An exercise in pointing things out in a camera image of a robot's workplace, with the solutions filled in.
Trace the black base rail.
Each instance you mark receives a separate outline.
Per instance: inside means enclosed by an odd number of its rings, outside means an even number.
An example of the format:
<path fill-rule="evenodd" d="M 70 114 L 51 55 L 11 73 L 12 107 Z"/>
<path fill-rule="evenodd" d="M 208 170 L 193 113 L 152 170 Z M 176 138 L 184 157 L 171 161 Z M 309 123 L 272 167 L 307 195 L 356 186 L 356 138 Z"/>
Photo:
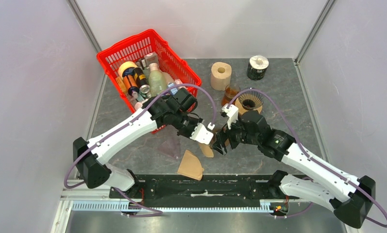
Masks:
<path fill-rule="evenodd" d="M 272 175 L 208 174 L 200 181 L 182 175 L 137 175 L 124 194 L 158 207 L 257 207 L 260 200 L 284 200 Z"/>

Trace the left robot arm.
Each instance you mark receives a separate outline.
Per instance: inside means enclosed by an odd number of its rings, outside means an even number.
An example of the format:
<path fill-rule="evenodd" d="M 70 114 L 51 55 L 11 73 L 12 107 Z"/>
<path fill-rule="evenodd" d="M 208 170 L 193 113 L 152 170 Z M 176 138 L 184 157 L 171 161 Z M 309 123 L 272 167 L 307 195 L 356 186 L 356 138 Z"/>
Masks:
<path fill-rule="evenodd" d="M 133 174 L 109 165 L 109 160 L 121 149 L 143 135 L 164 125 L 171 125 L 179 136 L 208 143 L 212 138 L 202 119 L 189 112 L 197 106 L 196 98 L 185 88 L 175 95 L 162 95 L 150 98 L 130 117 L 107 132 L 84 140 L 73 141 L 73 160 L 83 182 L 89 189 L 108 184 L 117 187 L 128 198 L 135 198 L 140 186 Z"/>

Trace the light wooden ring holder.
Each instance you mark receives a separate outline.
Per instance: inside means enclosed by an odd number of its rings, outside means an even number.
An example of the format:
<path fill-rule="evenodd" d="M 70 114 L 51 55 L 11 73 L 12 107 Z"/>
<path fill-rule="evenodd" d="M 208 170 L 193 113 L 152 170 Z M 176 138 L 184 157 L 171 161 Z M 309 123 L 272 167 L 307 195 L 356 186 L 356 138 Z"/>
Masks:
<path fill-rule="evenodd" d="M 263 109 L 263 105 L 260 105 L 258 108 L 252 108 L 252 109 L 250 109 L 250 108 L 244 108 L 244 107 L 242 106 L 242 104 L 240 103 L 239 99 L 236 99 L 236 100 L 235 100 L 235 106 L 238 108 L 238 114 L 239 114 L 239 115 L 242 115 L 242 114 L 244 114 L 245 112 L 253 111 L 253 110 L 257 111 L 258 113 L 261 113 L 261 112 L 262 112 L 262 109 Z"/>

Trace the red plastic basket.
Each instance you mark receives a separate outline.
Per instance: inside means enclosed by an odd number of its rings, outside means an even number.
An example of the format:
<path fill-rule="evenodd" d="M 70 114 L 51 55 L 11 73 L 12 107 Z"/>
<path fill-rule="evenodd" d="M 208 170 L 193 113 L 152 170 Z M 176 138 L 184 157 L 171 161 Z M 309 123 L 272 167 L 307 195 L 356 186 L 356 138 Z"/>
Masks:
<path fill-rule="evenodd" d="M 131 96 L 124 89 L 124 82 L 117 83 L 118 69 L 125 62 L 132 61 L 145 69 L 149 68 L 150 63 L 155 62 L 161 71 L 169 74 L 174 80 L 197 86 L 202 84 L 201 78 L 187 62 L 181 59 L 168 42 L 153 29 L 132 35 L 102 50 L 97 54 L 97 60 L 131 113 L 135 112 Z"/>

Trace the black wrapped paper roll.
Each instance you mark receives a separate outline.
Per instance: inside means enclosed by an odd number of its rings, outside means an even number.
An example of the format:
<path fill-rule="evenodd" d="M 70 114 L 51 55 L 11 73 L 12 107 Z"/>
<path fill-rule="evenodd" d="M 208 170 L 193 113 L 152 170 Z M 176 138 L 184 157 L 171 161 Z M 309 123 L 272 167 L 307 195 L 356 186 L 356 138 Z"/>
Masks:
<path fill-rule="evenodd" d="M 247 77 L 254 81 L 264 78 L 269 67 L 269 60 L 262 55 L 255 55 L 249 59 Z"/>

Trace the black orange can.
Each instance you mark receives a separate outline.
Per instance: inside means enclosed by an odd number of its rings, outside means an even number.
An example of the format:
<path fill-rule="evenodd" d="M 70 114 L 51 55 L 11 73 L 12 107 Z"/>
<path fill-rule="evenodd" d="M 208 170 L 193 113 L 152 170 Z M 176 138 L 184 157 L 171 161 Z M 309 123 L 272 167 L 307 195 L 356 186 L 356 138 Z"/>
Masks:
<path fill-rule="evenodd" d="M 134 96 L 134 93 L 149 93 L 150 85 L 141 68 L 130 67 L 125 69 L 122 73 L 122 78 L 127 89 L 127 93 L 130 96 Z"/>

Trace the brown paper coffee filter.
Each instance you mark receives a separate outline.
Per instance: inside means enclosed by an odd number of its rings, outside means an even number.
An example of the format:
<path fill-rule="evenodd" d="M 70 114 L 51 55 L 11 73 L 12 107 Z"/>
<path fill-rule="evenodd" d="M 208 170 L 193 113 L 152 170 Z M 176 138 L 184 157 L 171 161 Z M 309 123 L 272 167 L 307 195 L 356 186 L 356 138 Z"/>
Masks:
<path fill-rule="evenodd" d="M 214 158 L 214 152 L 210 145 L 199 143 L 200 149 L 206 158 Z"/>

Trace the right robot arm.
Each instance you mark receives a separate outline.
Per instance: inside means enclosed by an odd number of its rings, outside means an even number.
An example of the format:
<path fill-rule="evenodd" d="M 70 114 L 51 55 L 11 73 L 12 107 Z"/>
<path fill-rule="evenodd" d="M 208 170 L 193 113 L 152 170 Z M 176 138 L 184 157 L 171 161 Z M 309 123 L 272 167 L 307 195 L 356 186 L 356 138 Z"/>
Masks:
<path fill-rule="evenodd" d="M 316 156 L 284 131 L 272 129 L 264 116 L 248 111 L 241 116 L 233 107 L 221 111 L 227 123 L 216 133 L 212 149 L 227 153 L 227 146 L 257 146 L 266 157 L 291 166 L 313 180 L 308 182 L 276 171 L 269 180 L 268 193 L 275 199 L 283 195 L 305 199 L 330 210 L 346 225 L 362 227 L 373 206 L 376 182 L 369 176 L 361 178 L 344 172 Z"/>

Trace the amber glass carafe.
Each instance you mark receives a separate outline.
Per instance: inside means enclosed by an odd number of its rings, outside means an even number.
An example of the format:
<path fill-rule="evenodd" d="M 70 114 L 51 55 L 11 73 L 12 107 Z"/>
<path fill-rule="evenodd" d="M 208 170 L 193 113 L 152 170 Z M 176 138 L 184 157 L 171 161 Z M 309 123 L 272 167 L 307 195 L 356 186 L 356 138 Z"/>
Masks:
<path fill-rule="evenodd" d="M 238 84 L 234 83 L 227 85 L 225 87 L 225 92 L 221 101 L 221 105 L 224 106 L 225 104 L 229 103 L 239 92 L 240 86 Z"/>

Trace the yellow tape roll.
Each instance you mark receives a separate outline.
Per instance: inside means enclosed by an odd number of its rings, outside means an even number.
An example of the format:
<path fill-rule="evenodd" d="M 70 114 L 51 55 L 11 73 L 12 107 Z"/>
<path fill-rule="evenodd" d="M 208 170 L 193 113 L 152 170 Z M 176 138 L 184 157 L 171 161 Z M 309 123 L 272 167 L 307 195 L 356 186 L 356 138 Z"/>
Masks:
<path fill-rule="evenodd" d="M 127 61 L 119 66 L 117 73 L 120 77 L 131 75 L 133 73 L 133 70 L 137 67 L 138 66 L 136 65 L 136 63 L 132 61 Z"/>

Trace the beige paper towel roll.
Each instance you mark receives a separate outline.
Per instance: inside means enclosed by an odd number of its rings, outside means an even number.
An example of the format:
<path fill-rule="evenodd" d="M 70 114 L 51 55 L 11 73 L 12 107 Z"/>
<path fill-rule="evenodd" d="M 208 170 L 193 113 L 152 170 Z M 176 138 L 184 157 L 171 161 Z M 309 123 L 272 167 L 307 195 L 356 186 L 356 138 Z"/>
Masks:
<path fill-rule="evenodd" d="M 224 91 L 230 84 L 232 67 L 228 63 L 215 62 L 211 67 L 211 87 L 218 91 Z"/>

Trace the clear pink plastic cone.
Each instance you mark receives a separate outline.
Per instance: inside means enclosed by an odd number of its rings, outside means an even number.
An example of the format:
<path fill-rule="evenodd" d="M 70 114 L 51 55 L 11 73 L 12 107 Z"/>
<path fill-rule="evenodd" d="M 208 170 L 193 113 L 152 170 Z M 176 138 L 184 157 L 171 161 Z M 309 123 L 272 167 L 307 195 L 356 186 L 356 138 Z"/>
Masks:
<path fill-rule="evenodd" d="M 159 145 L 158 150 L 173 159 L 179 159 L 180 156 L 180 139 L 178 136 L 165 136 L 164 141 Z"/>

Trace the green bottle pink cap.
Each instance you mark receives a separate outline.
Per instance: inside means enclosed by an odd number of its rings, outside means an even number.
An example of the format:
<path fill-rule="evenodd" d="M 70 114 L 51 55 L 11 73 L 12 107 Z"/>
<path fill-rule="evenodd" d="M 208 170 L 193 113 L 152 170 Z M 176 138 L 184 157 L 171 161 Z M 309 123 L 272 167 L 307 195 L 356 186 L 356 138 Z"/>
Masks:
<path fill-rule="evenodd" d="M 157 63 L 149 64 L 150 75 L 149 75 L 149 85 L 150 92 L 152 96 L 157 96 L 165 91 L 168 87 L 166 83 L 165 76 L 162 71 L 159 69 L 159 65 Z"/>

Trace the dark glass fluted dripper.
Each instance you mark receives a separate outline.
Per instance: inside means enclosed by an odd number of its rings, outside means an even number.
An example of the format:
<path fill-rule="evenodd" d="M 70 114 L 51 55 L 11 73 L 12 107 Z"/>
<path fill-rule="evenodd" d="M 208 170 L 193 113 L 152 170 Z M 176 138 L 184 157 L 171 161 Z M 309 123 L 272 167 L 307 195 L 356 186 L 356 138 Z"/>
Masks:
<path fill-rule="evenodd" d="M 263 95 L 257 91 L 247 91 L 239 95 L 237 100 L 245 110 L 261 110 L 263 108 Z"/>

